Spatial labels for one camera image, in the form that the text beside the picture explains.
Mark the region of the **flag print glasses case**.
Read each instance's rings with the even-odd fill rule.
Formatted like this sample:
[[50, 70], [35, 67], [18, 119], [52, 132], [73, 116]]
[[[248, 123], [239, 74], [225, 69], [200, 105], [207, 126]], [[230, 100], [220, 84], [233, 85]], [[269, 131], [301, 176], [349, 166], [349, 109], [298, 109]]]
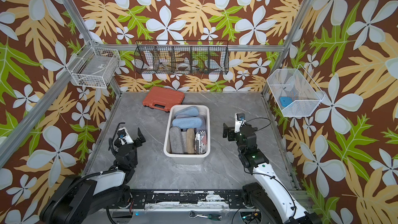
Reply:
[[194, 149], [196, 154], [202, 155], [207, 152], [207, 132], [202, 130], [195, 135]]

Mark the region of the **dark grey glasses case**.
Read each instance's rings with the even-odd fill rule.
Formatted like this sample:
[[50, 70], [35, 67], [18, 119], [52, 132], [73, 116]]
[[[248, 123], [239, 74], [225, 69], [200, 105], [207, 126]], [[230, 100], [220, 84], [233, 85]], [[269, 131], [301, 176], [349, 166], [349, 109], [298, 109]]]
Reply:
[[182, 138], [182, 131], [179, 127], [172, 127], [169, 130], [169, 139], [171, 145], [171, 152], [174, 154], [184, 153], [184, 141]]

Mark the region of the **tan glasses case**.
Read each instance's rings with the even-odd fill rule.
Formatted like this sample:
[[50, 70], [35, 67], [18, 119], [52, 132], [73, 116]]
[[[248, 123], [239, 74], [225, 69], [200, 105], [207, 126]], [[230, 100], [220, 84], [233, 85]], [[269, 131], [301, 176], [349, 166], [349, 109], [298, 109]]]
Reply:
[[189, 128], [186, 132], [187, 153], [190, 155], [195, 154], [195, 130]]

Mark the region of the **cream plastic storage box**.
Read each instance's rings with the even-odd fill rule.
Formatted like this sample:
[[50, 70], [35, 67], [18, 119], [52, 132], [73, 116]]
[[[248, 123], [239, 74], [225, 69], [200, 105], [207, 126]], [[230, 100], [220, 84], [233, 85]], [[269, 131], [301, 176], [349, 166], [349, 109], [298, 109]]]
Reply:
[[[206, 137], [207, 145], [206, 152], [203, 154], [177, 154], [172, 153], [171, 141], [170, 141], [170, 129], [172, 128], [172, 121], [175, 119], [175, 114], [178, 111], [182, 111], [186, 108], [195, 106], [198, 109], [199, 116], [202, 116], [206, 120]], [[210, 130], [210, 110], [205, 105], [175, 105], [171, 108], [169, 119], [166, 128], [166, 135], [164, 140], [163, 152], [176, 164], [202, 164], [205, 159], [210, 155], [211, 151], [211, 130]]]

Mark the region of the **slate blue glasses case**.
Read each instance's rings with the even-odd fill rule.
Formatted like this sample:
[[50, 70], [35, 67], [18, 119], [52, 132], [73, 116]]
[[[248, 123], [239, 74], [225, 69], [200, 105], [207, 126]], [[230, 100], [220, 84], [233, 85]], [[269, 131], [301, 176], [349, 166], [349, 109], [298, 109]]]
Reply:
[[175, 118], [172, 121], [173, 127], [179, 127], [180, 129], [195, 129], [200, 128], [203, 124], [203, 120], [199, 117], [184, 117]]

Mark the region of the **purple glasses case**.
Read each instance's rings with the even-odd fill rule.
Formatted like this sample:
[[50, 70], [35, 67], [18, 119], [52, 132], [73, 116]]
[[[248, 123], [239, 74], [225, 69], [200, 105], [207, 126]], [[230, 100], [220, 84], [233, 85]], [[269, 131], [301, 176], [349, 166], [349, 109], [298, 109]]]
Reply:
[[206, 124], [206, 116], [200, 115], [200, 118], [202, 120], [201, 126], [198, 128], [199, 131], [206, 131], [207, 130], [207, 124]]

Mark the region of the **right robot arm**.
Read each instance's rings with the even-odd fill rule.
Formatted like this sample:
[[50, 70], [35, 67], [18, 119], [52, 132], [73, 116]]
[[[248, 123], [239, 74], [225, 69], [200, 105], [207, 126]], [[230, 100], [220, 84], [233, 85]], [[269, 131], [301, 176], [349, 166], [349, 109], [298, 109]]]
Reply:
[[258, 148], [256, 132], [245, 114], [234, 116], [234, 127], [223, 125], [223, 137], [237, 145], [244, 172], [257, 181], [243, 186], [242, 198], [247, 207], [258, 209], [262, 224], [321, 224], [316, 213], [309, 213], [279, 180], [270, 161]]

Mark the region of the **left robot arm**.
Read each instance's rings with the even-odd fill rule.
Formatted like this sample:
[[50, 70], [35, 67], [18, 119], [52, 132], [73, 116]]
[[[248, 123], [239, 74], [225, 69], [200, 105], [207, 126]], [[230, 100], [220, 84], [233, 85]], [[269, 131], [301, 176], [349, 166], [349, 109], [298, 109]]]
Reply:
[[118, 127], [108, 140], [115, 160], [107, 171], [85, 176], [68, 176], [55, 191], [39, 219], [45, 224], [80, 224], [85, 218], [110, 206], [126, 207], [131, 203], [131, 180], [138, 165], [137, 149], [146, 139], [141, 130], [133, 139], [125, 127]]

